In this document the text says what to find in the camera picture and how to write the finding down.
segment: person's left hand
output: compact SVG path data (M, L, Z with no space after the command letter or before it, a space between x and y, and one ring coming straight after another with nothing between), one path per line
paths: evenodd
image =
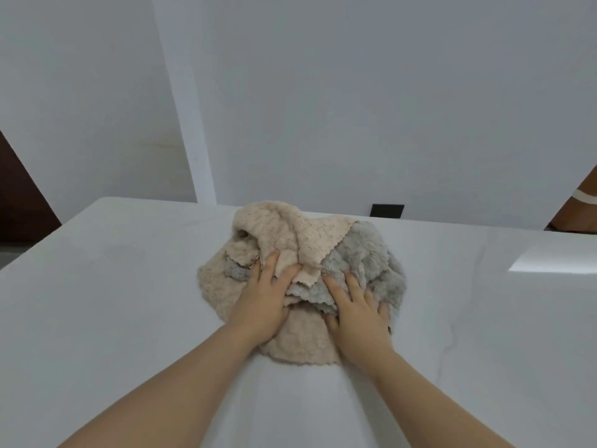
M251 278L234 304L227 325L238 329L251 342L251 347L272 338L286 322L289 308L284 308L284 295L293 278L301 270L301 264L287 267L275 283L272 283L279 251L274 251L261 271L259 261L251 267Z

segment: table surface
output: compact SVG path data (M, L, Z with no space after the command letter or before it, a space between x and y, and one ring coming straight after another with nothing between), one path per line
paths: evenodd
M103 198L0 271L0 446L56 446L221 324L195 277L235 210ZM407 274L396 350L516 446L595 446L597 238L370 220ZM406 445L354 369L260 355L204 444Z

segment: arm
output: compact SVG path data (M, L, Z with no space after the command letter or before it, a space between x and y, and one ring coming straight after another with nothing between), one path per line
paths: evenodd
M226 325L107 408L60 448L197 446L245 359L288 317L282 300L300 266L288 267L271 284L278 256L276 252L267 258L261 277L258 263L251 268Z
M330 334L374 382L413 448L511 447L394 352L386 303L377 308L371 291L363 292L351 273L346 282L352 301L333 278L324 281L340 312L339 320L326 316Z

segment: black electrical outlet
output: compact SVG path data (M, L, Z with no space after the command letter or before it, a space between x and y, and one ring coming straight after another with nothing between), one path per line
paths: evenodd
M404 204L374 204L369 217L400 218L403 210Z

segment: fabric pile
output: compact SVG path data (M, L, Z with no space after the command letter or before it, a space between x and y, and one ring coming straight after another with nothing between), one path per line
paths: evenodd
M266 201L238 210L232 227L232 238L198 271L203 296L223 321L246 285L252 263L263 264L277 249L276 277L289 265L303 265L284 301L291 305L287 322L260 346L274 359L297 364L340 361L320 314L338 314L322 272L347 291L343 271L349 270L379 301L400 305L404 273L372 223L345 216L308 218L287 203Z

